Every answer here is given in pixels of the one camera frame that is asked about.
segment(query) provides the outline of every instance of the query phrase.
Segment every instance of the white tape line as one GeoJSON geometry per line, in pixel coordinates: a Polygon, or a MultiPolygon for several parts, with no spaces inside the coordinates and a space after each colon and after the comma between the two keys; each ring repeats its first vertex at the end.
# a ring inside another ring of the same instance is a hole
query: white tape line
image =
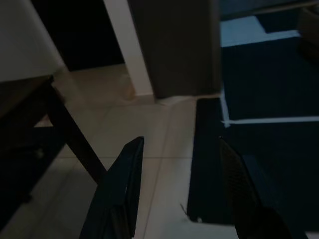
{"type": "Polygon", "coordinates": [[[264,119],[239,119],[222,121],[224,125],[230,124],[249,124],[249,123],[291,123],[291,122],[316,122],[319,116],[307,117],[287,117],[287,118],[264,118],[264,119]]]}
{"type": "Polygon", "coordinates": [[[228,128],[228,127],[230,127],[229,121],[231,121],[231,120],[229,119],[228,107],[227,107],[227,103],[226,103],[224,87],[221,90],[220,104],[221,104],[221,111],[223,114],[223,121],[222,122],[224,123],[224,127],[228,128]]]}

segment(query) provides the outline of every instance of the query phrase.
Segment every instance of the wooden table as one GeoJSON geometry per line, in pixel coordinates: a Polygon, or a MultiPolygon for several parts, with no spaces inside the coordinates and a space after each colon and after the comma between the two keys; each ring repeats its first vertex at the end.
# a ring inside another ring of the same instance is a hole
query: wooden table
{"type": "Polygon", "coordinates": [[[98,184],[106,169],[52,87],[52,76],[0,83],[0,157],[46,114],[98,184]]]}

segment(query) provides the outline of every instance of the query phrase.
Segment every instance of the tiled floor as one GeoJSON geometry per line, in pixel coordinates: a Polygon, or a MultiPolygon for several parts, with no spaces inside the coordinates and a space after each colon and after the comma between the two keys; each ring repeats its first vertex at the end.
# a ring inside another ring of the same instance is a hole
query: tiled floor
{"type": "MultiPolygon", "coordinates": [[[[255,17],[221,23],[222,45],[292,36],[269,36],[255,17]]],[[[236,239],[233,227],[192,223],[186,208],[195,126],[195,98],[172,106],[134,98],[124,65],[62,72],[56,87],[80,129],[108,169],[125,143],[145,137],[137,239],[236,239]]],[[[1,232],[4,239],[78,238],[96,184],[65,147],[1,232]]]]}

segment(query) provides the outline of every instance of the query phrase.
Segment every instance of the dark wooden table leg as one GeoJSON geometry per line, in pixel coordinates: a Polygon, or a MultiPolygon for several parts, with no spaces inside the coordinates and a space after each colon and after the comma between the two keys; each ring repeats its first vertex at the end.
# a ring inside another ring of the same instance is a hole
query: dark wooden table leg
{"type": "Polygon", "coordinates": [[[58,97],[55,89],[50,86],[45,95],[47,114],[53,126],[64,137],[75,156],[98,184],[106,174],[106,169],[58,97]]]}

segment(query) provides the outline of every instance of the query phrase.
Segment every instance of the white wall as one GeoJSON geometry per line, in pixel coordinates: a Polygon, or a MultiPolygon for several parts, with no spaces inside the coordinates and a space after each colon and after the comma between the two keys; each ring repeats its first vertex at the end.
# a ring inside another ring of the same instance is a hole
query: white wall
{"type": "Polygon", "coordinates": [[[52,74],[62,66],[30,0],[0,0],[0,81],[52,74]]]}
{"type": "Polygon", "coordinates": [[[136,95],[153,94],[127,0],[104,0],[136,95]]]}

